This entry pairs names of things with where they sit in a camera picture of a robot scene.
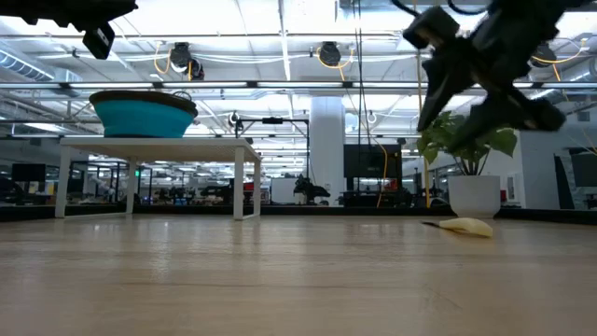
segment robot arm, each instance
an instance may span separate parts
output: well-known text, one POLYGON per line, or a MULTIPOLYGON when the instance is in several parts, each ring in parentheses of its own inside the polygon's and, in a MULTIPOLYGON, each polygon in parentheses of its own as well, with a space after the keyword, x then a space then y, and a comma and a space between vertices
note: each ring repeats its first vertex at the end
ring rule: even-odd
MULTIPOLYGON (((392 1, 404 9, 398 0, 392 1)), ((409 8, 415 20, 404 38, 417 49, 434 47, 432 59, 423 62, 429 85, 418 131, 429 127, 454 94, 474 84, 487 91, 487 98, 471 108, 450 150, 500 126, 559 130, 565 115, 545 99, 527 99, 515 89, 513 81, 529 73, 528 62, 537 47, 559 33, 555 25, 564 11, 590 2, 493 0, 487 7, 486 19, 468 37, 456 35, 460 25, 441 7, 431 7, 423 14, 409 8)))

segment black screen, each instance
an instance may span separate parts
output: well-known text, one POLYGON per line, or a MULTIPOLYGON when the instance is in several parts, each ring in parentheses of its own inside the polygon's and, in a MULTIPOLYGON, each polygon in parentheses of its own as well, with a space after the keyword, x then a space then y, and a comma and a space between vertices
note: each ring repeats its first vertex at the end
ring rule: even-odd
POLYGON ((597 187, 597 156, 577 154, 572 156, 572 169, 577 187, 597 187))
MULTIPOLYGON (((402 176, 402 146, 384 145, 388 153, 387 178, 402 176)), ((377 145, 344 145, 344 177, 382 178, 385 157, 377 145)))
POLYGON ((46 165, 13 163, 12 180, 15 182, 46 182, 46 165))

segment white table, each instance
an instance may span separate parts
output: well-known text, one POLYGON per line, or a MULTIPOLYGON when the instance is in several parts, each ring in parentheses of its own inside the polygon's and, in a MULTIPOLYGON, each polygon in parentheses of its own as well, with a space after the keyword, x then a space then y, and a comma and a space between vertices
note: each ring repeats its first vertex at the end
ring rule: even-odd
POLYGON ((127 214, 132 214, 134 192, 137 186, 135 171, 139 161, 225 161, 234 162, 234 219, 247 219, 249 217, 243 216, 243 168, 245 162, 254 162, 255 187, 252 216, 261 214, 261 158, 244 139, 73 137, 64 138, 61 146, 60 179, 55 212, 57 218, 64 218, 71 148, 124 159, 129 163, 127 214))

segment potted plant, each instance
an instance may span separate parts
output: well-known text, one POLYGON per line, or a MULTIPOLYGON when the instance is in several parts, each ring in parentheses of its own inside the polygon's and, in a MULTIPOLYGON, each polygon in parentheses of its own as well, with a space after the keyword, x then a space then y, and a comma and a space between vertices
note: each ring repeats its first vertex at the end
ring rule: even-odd
POLYGON ((449 152, 448 145, 466 117, 444 112, 421 133, 419 153, 431 164, 439 152, 451 155, 462 176, 448 180, 451 209, 459 217, 491 218, 500 209, 500 176, 481 176, 491 150, 510 157, 517 137, 509 128, 496 128, 465 147, 449 152))

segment black cable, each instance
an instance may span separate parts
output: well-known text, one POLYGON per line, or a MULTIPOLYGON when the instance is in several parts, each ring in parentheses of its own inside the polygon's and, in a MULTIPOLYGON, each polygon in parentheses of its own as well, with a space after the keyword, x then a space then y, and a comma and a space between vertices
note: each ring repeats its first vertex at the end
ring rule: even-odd
MULTIPOLYGON (((356 20, 356 9, 354 7, 354 2, 356 0, 353 0, 353 18, 356 20)), ((361 62, 361 57, 358 54, 358 34, 356 31, 356 28, 354 28, 354 38, 356 39, 356 55, 359 58, 359 62, 361 62)), ((350 99, 352 101, 351 95, 348 92, 348 89, 346 89, 346 93, 348 93, 348 99, 350 99)), ((359 102, 358 102, 358 139, 357 139, 357 144, 358 144, 358 156, 357 156, 357 160, 358 160, 358 175, 356 176, 356 191, 357 191, 357 195, 360 195, 361 193, 361 90, 359 90, 359 102)))
MULTIPOLYGON (((361 0, 358 0, 358 19, 361 21, 361 0)), ((367 100, 365 99, 365 88, 363 85, 363 30, 360 27, 358 28, 358 38, 356 40, 357 43, 357 54, 358 54, 358 74, 359 74, 359 97, 363 97, 363 109, 365 110, 365 123, 367 132, 367 142, 368 142, 368 149, 369 149, 369 156, 371 155, 371 133, 369 131, 369 118, 367 116, 367 100)), ((360 105, 360 98, 359 98, 359 114, 361 113, 361 105, 360 105)))
POLYGON ((461 15, 478 15, 478 14, 483 14, 484 12, 487 11, 487 8, 484 9, 478 9, 478 10, 464 10, 464 9, 460 9, 458 6, 456 6, 454 4, 454 0, 447 0, 448 1, 448 7, 453 10, 454 12, 461 14, 461 15))
POLYGON ((419 15, 421 15, 421 13, 419 13, 418 11, 407 7, 406 5, 404 5, 403 3, 400 2, 400 0, 392 0, 392 3, 394 4, 394 6, 404 10, 405 12, 409 13, 410 15, 412 15, 413 17, 418 17, 419 15))

